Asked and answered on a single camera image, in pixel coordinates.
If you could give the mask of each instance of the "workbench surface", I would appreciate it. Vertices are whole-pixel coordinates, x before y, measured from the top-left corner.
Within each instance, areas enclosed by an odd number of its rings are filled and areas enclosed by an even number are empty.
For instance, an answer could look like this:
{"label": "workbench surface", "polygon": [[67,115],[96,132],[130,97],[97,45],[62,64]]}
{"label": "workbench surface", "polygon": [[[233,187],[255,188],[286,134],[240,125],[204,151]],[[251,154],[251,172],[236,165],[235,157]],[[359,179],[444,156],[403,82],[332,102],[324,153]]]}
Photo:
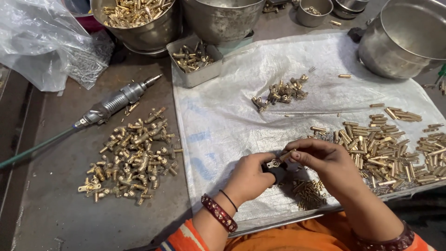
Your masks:
{"label": "workbench surface", "polygon": [[[317,28],[298,24],[295,11],[288,4],[287,9],[277,14],[261,15],[254,28],[254,41],[306,34],[315,29],[364,27],[364,23],[374,17],[385,2],[370,1],[366,11],[351,21],[328,16],[326,22]],[[339,21],[342,26],[331,25],[330,20]],[[415,80],[421,84],[433,84],[437,73],[438,70],[434,70]],[[107,124],[79,131],[33,158],[21,204],[23,211],[16,228],[15,250],[57,250],[56,237],[66,240],[62,249],[70,251],[148,250],[159,245],[192,217],[181,154],[177,154],[178,175],[161,177],[161,185],[154,191],[153,199],[146,200],[142,206],[135,206],[135,200],[116,199],[114,196],[94,204],[92,197],[77,193],[89,163],[100,160],[98,151],[113,128],[133,123],[138,118],[146,119],[151,108],[164,106],[168,132],[175,133],[175,140],[179,138],[168,57],[150,59],[129,51],[126,59],[121,64],[110,66],[90,90],[68,79],[62,96],[45,94],[35,143],[70,127],[92,104],[107,94],[132,81],[143,81],[158,74],[163,74],[163,77],[145,92],[141,104],[128,117],[120,111]],[[426,91],[444,115],[446,107],[441,104],[441,92]]]}

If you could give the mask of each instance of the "small steel cup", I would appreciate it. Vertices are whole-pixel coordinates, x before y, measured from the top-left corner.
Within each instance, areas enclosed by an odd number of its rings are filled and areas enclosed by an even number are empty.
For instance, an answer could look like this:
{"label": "small steel cup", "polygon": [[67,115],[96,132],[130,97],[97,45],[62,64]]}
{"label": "small steel cup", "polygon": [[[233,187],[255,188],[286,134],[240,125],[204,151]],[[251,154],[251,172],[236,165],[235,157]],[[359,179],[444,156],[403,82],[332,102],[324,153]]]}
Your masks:
{"label": "small steel cup", "polygon": [[[315,8],[321,14],[316,15],[305,10],[310,7]],[[330,14],[332,10],[333,3],[331,0],[300,0],[299,9],[296,13],[296,19],[304,26],[316,27],[324,22],[325,17]]]}

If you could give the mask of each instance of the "fingernail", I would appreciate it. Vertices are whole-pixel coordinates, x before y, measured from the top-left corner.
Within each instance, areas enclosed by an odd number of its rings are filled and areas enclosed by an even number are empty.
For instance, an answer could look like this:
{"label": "fingernail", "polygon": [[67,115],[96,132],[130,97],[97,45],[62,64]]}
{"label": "fingernail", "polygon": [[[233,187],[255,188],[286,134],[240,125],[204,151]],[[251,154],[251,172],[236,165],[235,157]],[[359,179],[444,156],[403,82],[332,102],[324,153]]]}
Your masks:
{"label": "fingernail", "polygon": [[301,157],[301,154],[296,151],[293,151],[293,152],[291,152],[291,157],[295,160],[299,160]]}

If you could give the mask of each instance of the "hand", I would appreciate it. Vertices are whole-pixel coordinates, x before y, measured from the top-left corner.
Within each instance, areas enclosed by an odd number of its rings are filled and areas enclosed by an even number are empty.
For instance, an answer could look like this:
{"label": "hand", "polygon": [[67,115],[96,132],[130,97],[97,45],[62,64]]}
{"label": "hand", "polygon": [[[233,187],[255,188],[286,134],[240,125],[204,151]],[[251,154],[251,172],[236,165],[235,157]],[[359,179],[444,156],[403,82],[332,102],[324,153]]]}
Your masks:
{"label": "hand", "polygon": [[290,161],[299,162],[315,170],[327,191],[341,204],[358,196],[369,193],[355,163],[344,147],[320,139],[299,139],[286,145],[284,151],[296,149]]}
{"label": "hand", "polygon": [[273,153],[256,153],[240,158],[223,189],[237,208],[257,198],[276,181],[271,173],[263,173],[260,166],[274,158]]}

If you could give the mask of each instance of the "black thread bracelet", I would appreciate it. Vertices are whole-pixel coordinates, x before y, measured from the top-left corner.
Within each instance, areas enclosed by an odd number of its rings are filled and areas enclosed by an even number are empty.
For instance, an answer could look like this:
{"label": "black thread bracelet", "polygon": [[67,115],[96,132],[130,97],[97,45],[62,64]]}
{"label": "black thread bracelet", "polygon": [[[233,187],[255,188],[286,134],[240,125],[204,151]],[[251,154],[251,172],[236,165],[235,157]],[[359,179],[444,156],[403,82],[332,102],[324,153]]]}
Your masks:
{"label": "black thread bracelet", "polygon": [[226,198],[229,200],[229,202],[234,206],[234,208],[235,208],[235,212],[237,213],[239,210],[237,209],[237,207],[235,206],[235,204],[231,201],[231,199],[229,198],[229,196],[227,195],[227,194],[225,194],[225,192],[223,192],[223,190],[219,190],[220,192],[222,192],[225,196],[226,196]]}

